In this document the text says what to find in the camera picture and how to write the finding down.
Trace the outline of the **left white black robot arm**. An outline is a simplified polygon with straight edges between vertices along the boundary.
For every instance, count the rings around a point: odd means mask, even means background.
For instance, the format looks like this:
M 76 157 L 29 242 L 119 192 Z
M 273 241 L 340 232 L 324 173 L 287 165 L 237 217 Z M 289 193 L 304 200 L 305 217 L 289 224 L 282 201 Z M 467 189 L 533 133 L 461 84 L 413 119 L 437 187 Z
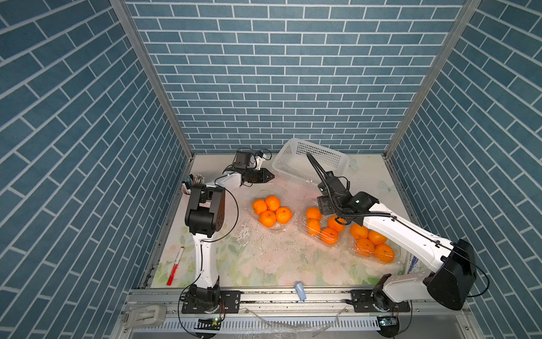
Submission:
M 227 194 L 245 183 L 264 184 L 274 178 L 266 168 L 226 170 L 214 182 L 193 185 L 185 213 L 185 225 L 196 247 L 196 279 L 189 287 L 191 295 L 207 301 L 220 296 L 214 245 L 221 240 L 216 234 L 225 221 Z

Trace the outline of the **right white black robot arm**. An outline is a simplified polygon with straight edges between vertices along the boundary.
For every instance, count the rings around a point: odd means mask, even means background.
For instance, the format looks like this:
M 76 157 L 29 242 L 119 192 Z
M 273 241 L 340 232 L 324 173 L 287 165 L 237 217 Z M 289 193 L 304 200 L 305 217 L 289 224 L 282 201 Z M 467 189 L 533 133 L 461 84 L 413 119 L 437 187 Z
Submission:
M 345 223 L 374 230 L 416 257 L 426 270 L 404 275 L 384 275 L 372 292 L 378 309 L 414 299 L 433 299 L 459 311 L 477 279 L 474 247 L 466 240 L 455 242 L 432 234 L 392 212 L 367 194 L 353 195 L 339 178 L 329 177 L 318 185 L 320 211 L 336 215 Z

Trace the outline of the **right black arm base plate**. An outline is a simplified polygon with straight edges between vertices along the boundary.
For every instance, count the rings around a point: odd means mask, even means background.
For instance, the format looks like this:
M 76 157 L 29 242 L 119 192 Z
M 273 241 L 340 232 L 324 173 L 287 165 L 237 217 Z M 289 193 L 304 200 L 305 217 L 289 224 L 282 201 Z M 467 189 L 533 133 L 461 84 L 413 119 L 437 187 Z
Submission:
M 343 299 L 342 302 L 353 306 L 356 313 L 390 312 L 398 314 L 411 311 L 409 302 L 396 303 L 384 294 L 375 293 L 369 289 L 351 290 L 350 298 Z

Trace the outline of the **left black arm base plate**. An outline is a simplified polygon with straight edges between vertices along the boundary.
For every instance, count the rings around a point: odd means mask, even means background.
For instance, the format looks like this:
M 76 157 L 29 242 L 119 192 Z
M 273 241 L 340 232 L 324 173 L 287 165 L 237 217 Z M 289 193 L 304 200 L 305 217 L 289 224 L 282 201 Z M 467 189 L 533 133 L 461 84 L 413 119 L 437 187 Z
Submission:
M 237 314 L 240 302 L 240 290 L 190 289 L 181 301 L 182 314 Z

